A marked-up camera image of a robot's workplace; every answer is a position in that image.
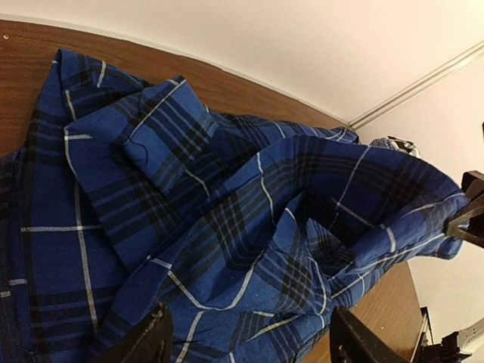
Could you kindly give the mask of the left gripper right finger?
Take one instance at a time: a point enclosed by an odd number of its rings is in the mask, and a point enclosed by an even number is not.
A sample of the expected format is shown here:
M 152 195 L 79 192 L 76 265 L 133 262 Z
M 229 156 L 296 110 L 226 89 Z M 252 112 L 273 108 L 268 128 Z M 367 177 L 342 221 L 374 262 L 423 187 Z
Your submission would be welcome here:
M 408 362 L 342 306 L 332 311 L 329 337 L 331 362 Z

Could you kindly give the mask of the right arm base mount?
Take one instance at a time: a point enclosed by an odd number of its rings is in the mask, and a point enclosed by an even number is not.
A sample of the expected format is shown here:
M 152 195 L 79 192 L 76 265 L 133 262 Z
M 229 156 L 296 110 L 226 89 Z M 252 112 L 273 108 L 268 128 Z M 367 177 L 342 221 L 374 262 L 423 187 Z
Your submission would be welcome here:
M 483 347 L 483 319 L 434 343 L 428 308 L 420 312 L 423 321 L 414 362 L 463 362 Z

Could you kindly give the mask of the small blue gingham shirt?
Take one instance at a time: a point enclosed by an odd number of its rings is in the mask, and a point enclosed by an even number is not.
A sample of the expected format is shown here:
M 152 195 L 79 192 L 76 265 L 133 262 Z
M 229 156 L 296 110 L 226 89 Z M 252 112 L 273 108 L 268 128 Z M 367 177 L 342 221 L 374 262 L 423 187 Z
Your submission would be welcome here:
M 371 143 L 370 146 L 372 147 L 380 147 L 380 148 L 385 148 L 385 149 L 390 149 L 390 150 L 398 150 L 399 146 L 395 141 L 391 138 L 377 138 L 374 139 Z

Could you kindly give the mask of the right aluminium frame post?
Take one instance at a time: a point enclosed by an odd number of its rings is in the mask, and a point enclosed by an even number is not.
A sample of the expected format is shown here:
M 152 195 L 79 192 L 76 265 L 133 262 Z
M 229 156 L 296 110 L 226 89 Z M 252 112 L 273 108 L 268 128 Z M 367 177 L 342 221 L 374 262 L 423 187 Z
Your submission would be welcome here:
M 391 110 L 396 109 L 405 102 L 408 102 L 412 98 L 424 93 L 426 90 L 435 86 L 450 75 L 464 69 L 466 66 L 480 59 L 482 56 L 483 41 L 453 57 L 451 60 L 445 62 L 427 75 L 421 77 L 417 81 L 411 83 L 409 86 L 403 88 L 401 91 L 390 96 L 385 101 L 380 102 L 370 110 L 365 111 L 363 114 L 350 121 L 349 125 L 354 130 L 361 129 L 363 126 L 372 123 Z

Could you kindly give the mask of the blue plaid long sleeve shirt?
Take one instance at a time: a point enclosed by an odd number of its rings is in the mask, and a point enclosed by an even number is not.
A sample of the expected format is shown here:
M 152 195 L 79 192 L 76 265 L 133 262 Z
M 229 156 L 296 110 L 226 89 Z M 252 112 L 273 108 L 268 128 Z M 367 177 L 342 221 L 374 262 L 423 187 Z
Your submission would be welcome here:
M 454 258 L 468 200 L 392 148 L 217 113 L 59 50 L 1 160 L 1 360 L 105 361 L 160 310 L 172 362 L 298 362 L 395 264 Z

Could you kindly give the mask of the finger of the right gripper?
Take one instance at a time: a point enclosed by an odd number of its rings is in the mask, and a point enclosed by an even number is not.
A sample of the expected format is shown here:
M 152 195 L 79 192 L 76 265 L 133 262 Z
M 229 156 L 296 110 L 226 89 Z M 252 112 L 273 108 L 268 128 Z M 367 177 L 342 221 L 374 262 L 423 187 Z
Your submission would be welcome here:
M 445 233 L 483 248 L 483 174 L 465 172 L 461 190 L 469 203 L 448 221 Z

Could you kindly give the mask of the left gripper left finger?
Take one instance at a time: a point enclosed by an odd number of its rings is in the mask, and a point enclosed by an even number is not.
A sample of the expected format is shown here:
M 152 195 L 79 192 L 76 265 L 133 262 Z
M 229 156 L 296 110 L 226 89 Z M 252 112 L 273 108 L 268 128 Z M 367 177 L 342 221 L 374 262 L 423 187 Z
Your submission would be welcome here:
M 173 319 L 169 308 L 159 302 L 125 337 L 94 359 L 94 362 L 171 362 Z

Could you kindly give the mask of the black white checked shirt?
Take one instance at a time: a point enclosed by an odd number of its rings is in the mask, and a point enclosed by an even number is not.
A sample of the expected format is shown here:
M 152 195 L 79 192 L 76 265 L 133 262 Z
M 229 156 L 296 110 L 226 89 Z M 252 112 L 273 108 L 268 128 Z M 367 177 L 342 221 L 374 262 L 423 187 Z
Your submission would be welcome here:
M 392 136 L 388 136 L 386 139 L 392 149 L 420 158 L 420 151 L 412 141 L 406 141 Z

